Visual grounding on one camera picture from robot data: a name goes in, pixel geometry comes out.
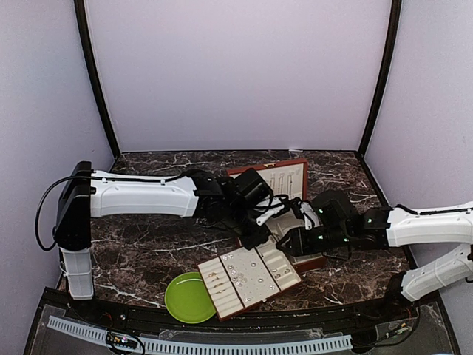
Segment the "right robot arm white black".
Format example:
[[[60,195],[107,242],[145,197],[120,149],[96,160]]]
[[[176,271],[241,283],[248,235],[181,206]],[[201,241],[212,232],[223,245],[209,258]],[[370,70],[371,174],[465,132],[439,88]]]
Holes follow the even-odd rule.
[[[346,247],[381,250],[414,244],[457,243],[449,253],[393,276],[377,305],[377,314],[394,320],[406,303],[472,276],[472,203],[412,210],[401,204],[375,207],[361,214],[342,191],[326,191],[311,203],[291,202],[296,217],[308,223],[289,229],[277,248],[293,257]]]

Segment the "jewelry tray brown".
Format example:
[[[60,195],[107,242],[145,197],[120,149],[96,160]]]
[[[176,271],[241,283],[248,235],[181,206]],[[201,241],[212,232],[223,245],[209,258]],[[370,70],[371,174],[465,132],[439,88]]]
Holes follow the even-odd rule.
[[[275,243],[244,247],[197,265],[220,321],[248,311],[302,282]]]

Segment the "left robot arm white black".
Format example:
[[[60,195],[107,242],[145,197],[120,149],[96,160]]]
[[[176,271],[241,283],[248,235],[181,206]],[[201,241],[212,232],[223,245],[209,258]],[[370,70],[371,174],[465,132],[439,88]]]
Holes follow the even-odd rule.
[[[236,178],[201,169],[188,169],[171,177],[117,175],[94,170],[79,162],[71,175],[52,183],[41,196],[41,210],[50,192],[63,186],[58,198],[50,251],[58,247],[75,310],[88,322],[99,322],[104,306],[94,298],[90,221],[116,214],[163,214],[205,218],[222,223],[252,249],[268,239],[260,216],[275,203],[273,190],[253,168]]]

